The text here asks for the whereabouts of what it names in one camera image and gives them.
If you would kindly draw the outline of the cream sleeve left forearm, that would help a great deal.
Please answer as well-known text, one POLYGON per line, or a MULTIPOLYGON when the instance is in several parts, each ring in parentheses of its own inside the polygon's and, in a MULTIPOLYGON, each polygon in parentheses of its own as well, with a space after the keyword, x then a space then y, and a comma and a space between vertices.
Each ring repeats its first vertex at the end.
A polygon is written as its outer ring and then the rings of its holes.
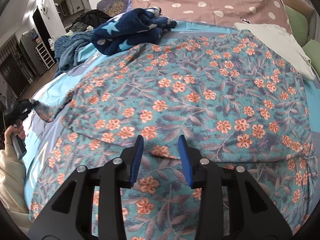
POLYGON ((10 144, 5 144, 5 149, 1 150, 0 170, 1 202, 15 224, 27 234, 31 221, 24 198, 25 166, 10 144))

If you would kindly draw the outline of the left hand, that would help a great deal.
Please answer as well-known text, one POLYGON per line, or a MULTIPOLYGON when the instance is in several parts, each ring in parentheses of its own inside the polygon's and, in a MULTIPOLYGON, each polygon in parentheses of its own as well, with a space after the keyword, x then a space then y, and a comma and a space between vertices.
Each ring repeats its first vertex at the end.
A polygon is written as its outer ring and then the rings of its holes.
POLYGON ((25 139, 25 132, 22 124, 16 125, 16 126, 9 126, 4 133, 4 139, 5 143, 8 145, 12 144, 11 136, 18 136, 21 140, 25 139))

